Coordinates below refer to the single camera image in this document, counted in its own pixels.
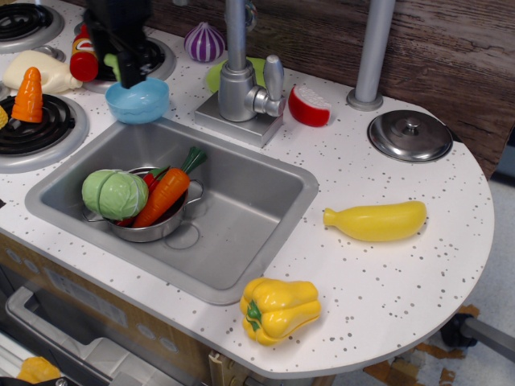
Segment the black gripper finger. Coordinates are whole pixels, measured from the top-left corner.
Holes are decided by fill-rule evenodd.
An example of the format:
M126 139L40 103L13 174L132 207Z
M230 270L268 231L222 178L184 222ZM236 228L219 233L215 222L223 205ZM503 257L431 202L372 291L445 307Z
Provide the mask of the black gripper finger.
M116 39L109 32L92 27L89 28L89 35L93 43L93 49L97 56L101 77L109 72L109 76L112 78L112 80L116 80L112 69L104 65L104 56L106 54L111 53L117 55L118 53Z
M131 53L120 51L116 54L120 74L119 82L123 88L132 88L143 82L151 71L151 55L149 50Z

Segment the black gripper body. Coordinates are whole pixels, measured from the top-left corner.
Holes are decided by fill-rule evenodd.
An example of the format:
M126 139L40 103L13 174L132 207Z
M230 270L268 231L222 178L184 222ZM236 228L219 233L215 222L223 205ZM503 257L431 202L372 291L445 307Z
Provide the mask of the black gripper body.
M87 1L84 22L90 27L109 32L117 41L118 52L150 50L143 27L152 15L151 1Z

